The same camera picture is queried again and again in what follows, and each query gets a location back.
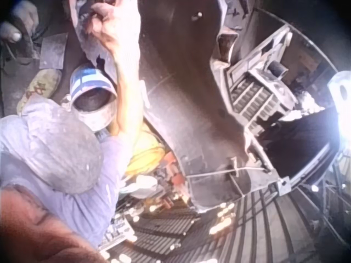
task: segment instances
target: metal bracket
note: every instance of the metal bracket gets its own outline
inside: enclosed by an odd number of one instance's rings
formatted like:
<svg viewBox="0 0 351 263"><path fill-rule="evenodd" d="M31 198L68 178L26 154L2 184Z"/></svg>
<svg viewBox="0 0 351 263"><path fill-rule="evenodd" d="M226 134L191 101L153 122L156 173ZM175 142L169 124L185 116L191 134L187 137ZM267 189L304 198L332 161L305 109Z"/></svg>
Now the metal bracket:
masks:
<svg viewBox="0 0 351 263"><path fill-rule="evenodd" d="M289 176L286 176L280 179L278 182L276 182L276 185L278 188L279 196L283 196L291 192L291 184L290 184Z"/></svg>

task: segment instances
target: metal grate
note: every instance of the metal grate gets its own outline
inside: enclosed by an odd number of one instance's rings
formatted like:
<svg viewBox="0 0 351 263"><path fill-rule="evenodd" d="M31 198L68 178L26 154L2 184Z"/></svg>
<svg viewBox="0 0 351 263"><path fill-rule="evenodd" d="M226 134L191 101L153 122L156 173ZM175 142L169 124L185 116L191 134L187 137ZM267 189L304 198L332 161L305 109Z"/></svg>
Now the metal grate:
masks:
<svg viewBox="0 0 351 263"><path fill-rule="evenodd" d="M257 123L258 118L267 121L275 112L282 110L278 98L250 75L245 75L230 90L234 112L247 121L245 127L255 136L264 130Z"/></svg>

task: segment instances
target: welder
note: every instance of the welder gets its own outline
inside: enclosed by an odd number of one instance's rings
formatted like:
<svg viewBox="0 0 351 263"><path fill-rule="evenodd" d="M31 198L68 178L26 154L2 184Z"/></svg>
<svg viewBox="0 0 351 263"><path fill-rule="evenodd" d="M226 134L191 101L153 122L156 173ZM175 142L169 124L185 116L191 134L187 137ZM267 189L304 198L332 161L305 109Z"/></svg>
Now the welder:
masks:
<svg viewBox="0 0 351 263"><path fill-rule="evenodd" d="M140 15L136 0L96 3L87 33L108 50L117 68L118 110L101 143L99 180L68 194L43 182L25 162L1 152L1 244L11 262L104 262L97 252L115 212L120 177L143 121L139 89ZM2 34L4 38L20 39Z"/></svg>

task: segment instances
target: hand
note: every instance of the hand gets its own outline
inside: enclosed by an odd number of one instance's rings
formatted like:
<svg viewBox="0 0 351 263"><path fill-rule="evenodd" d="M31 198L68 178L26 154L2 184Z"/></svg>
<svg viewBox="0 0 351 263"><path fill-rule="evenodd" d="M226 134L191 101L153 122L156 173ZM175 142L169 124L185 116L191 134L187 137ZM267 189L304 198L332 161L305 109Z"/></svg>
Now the hand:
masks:
<svg viewBox="0 0 351 263"><path fill-rule="evenodd" d="M20 1L11 13L23 21L28 34L32 36L39 24L38 10L35 5L27 0ZM22 33L15 26L5 21L0 25L0 37L15 43L21 40Z"/></svg>
<svg viewBox="0 0 351 263"><path fill-rule="evenodd" d="M116 0L115 5L96 3L92 9L102 16L94 16L88 26L116 62L138 62L140 58L140 14L137 0Z"/></svg>

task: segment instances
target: wire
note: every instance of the wire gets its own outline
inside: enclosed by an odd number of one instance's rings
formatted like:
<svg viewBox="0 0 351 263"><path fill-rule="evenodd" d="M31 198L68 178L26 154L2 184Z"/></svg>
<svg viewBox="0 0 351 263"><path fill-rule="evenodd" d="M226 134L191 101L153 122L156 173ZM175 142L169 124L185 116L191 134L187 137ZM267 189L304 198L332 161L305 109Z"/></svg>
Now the wire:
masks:
<svg viewBox="0 0 351 263"><path fill-rule="evenodd" d="M230 173L232 171L241 171L241 170L262 170L262 171L265 171L265 169L262 168L262 167L240 167L240 168L236 168L236 169L229 169L229 170L222 170L222 171L212 171L210 173L191 174L191 175L187 175L186 178L204 177L204 176L210 176L210 175L216 175L216 174L224 174L224 173Z"/></svg>

